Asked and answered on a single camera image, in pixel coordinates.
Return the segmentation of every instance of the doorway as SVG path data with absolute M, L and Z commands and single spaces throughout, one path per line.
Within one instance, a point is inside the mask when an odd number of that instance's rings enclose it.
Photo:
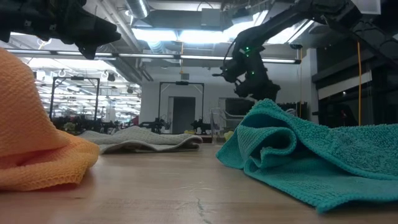
M 173 134 L 192 130 L 191 124 L 195 120 L 195 97 L 174 97 L 173 103 Z

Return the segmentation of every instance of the towel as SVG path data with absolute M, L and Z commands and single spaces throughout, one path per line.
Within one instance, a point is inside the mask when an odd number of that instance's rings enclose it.
M 98 146 L 56 130 L 30 68 L 0 49 L 0 190 L 79 184 Z
M 146 128 L 133 126 L 120 130 L 113 135 L 85 131 L 79 137 L 99 145 L 101 153 L 127 149 L 139 151 L 181 151 L 198 149 L 202 138 L 192 134 L 156 134 Z
M 398 125 L 330 129 L 264 100 L 216 156 L 323 213 L 350 201 L 398 200 L 397 136 Z

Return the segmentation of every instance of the white wall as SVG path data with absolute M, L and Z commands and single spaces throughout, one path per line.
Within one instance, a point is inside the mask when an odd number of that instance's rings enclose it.
M 312 82 L 311 75 L 314 73 L 313 66 L 310 63 L 314 61 L 314 57 L 307 56 L 303 59 L 303 101 L 312 104 Z M 281 90 L 278 92 L 277 103 L 292 103 L 300 101 L 300 65 L 289 64 L 265 64 L 268 68 L 269 78 L 276 84 L 280 85 Z M 147 68 L 150 75 L 155 79 L 154 82 L 142 84 L 142 101 L 141 114 L 139 122 L 153 121 L 158 115 L 159 103 L 159 82 L 175 82 L 180 80 L 179 68 Z M 219 73 L 217 68 L 184 68 L 184 72 L 190 74 L 190 82 L 199 82 L 205 84 L 205 96 L 203 105 L 204 120 L 209 122 L 210 108 L 219 107 L 218 100 L 220 98 L 237 98 L 234 93 L 234 85 L 225 82 L 222 78 L 212 77 L 212 73 Z M 193 86 L 177 86 L 171 84 L 161 94 L 160 101 L 160 115 L 168 113 L 169 97 L 170 96 L 191 96 L 196 98 L 195 119 L 201 117 L 201 94 Z

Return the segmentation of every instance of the orange towel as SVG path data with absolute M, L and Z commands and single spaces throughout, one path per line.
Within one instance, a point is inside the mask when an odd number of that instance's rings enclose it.
M 56 130 L 30 68 L 0 48 L 0 190 L 79 184 L 99 148 Z

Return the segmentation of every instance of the wooden table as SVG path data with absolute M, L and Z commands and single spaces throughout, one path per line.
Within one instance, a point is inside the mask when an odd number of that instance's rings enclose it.
M 1 192 L 0 223 L 396 223 L 398 206 L 312 207 L 197 152 L 101 156 L 75 189 Z

